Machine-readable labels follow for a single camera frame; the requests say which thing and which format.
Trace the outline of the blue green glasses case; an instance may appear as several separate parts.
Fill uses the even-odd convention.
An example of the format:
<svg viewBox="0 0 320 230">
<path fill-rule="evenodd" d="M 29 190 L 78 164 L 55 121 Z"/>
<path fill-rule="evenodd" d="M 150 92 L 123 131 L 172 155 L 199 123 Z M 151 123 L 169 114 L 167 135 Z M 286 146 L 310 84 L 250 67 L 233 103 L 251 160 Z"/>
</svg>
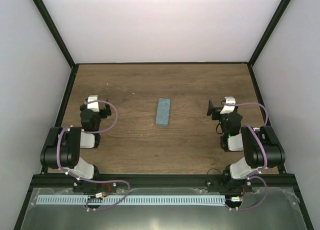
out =
<svg viewBox="0 0 320 230">
<path fill-rule="evenodd" d="M 159 98 L 157 104 L 155 124 L 161 127 L 167 127 L 169 124 L 171 109 L 171 99 L 170 98 Z"/>
</svg>

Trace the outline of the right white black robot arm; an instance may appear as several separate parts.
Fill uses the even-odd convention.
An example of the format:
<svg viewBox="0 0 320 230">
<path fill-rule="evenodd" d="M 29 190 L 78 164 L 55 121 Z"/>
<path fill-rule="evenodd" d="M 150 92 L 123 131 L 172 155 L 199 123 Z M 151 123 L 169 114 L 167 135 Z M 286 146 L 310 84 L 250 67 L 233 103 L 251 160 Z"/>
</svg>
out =
<svg viewBox="0 0 320 230">
<path fill-rule="evenodd" d="M 261 127 L 242 124 L 243 116 L 238 113 L 238 108 L 248 105 L 256 105 L 264 111 L 265 120 Z M 234 97 L 226 96 L 221 106 L 214 106 L 209 100 L 206 115 L 218 121 L 220 147 L 225 152 L 243 152 L 240 160 L 223 171 L 225 190 L 232 192 L 240 186 L 240 181 L 285 163 L 285 151 L 273 128 L 267 125 L 269 115 L 264 105 L 258 102 L 236 103 Z"/>
</svg>

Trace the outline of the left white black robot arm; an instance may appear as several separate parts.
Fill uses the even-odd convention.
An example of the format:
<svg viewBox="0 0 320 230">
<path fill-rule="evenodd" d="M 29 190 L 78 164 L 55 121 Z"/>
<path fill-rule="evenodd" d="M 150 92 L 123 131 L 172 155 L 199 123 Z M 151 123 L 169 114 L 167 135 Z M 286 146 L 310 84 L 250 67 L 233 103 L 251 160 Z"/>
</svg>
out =
<svg viewBox="0 0 320 230">
<path fill-rule="evenodd" d="M 81 126 L 50 128 L 42 151 L 40 163 L 44 168 L 62 170 L 76 178 L 84 178 L 89 191 L 97 192 L 102 186 L 98 167 L 80 157 L 81 149 L 96 149 L 100 145 L 102 119 L 112 115 L 108 101 L 99 107 L 97 95 L 90 95 L 79 107 Z"/>
</svg>

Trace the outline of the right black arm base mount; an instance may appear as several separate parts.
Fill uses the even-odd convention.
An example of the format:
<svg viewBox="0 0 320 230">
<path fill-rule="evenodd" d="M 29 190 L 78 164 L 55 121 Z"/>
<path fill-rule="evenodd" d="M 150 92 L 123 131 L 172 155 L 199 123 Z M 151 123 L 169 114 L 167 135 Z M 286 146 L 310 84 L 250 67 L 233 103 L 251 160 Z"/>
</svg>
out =
<svg viewBox="0 0 320 230">
<path fill-rule="evenodd" d="M 228 172 L 222 174 L 207 174 L 205 183 L 210 191 L 225 193 L 251 192 L 252 187 L 245 180 L 231 178 Z"/>
</svg>

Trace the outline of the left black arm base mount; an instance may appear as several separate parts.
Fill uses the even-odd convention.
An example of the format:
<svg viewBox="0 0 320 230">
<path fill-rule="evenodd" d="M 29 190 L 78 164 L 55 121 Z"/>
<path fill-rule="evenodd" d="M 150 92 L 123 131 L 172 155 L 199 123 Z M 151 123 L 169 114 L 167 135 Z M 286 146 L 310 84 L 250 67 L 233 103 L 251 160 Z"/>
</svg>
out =
<svg viewBox="0 0 320 230">
<path fill-rule="evenodd" d="M 100 192 L 115 193 L 118 184 L 116 182 L 105 182 L 100 181 L 100 183 L 83 181 L 83 180 L 73 180 L 73 192 L 83 193 L 83 194 L 96 194 Z"/>
</svg>

